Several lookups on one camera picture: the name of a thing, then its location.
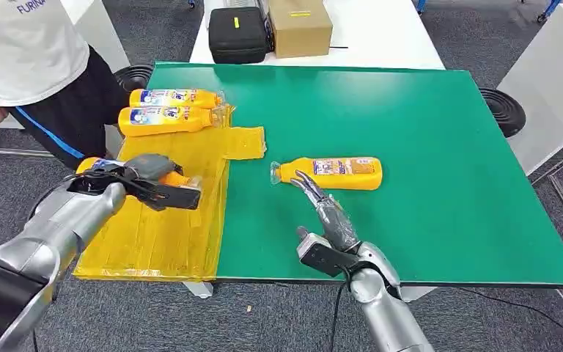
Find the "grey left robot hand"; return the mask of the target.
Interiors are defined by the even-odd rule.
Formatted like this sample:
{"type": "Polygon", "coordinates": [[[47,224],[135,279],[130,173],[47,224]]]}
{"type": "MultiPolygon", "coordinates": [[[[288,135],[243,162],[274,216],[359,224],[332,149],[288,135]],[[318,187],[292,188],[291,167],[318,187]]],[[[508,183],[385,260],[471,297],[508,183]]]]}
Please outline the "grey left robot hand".
{"type": "Polygon", "coordinates": [[[189,190],[180,188],[183,168],[165,155],[146,153],[126,161],[121,175],[131,183],[127,191],[153,210],[192,209],[189,190]]]}

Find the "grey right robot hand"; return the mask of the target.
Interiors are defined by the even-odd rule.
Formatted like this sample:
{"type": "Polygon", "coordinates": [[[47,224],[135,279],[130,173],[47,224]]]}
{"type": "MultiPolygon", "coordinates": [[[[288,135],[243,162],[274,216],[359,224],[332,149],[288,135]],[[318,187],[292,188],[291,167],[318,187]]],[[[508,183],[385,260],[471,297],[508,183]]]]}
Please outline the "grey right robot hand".
{"type": "Polygon", "coordinates": [[[346,212],[332,195],[326,194],[307,173],[298,170],[291,183],[312,203],[323,227],[323,237],[337,250],[351,253],[360,244],[346,212]]]}

